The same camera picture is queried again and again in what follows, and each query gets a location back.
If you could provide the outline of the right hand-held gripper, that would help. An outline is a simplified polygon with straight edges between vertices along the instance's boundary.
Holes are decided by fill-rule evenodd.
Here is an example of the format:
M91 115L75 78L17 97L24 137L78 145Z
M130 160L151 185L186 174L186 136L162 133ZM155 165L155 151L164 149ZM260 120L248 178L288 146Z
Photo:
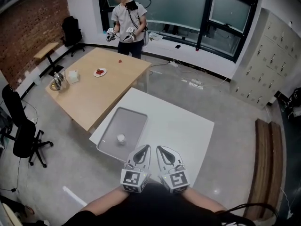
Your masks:
M190 186L190 180L182 158L177 151L166 146L158 146L156 154L158 166L162 172L158 176L161 184L171 194L178 194L187 190Z

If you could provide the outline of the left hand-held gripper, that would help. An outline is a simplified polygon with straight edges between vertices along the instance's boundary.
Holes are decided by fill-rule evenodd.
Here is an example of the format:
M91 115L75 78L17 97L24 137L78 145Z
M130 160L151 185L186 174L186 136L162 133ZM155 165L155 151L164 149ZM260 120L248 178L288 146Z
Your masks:
M121 170L120 184L130 193L141 193L151 176L149 172L151 160L150 145L135 148L129 155L127 163Z

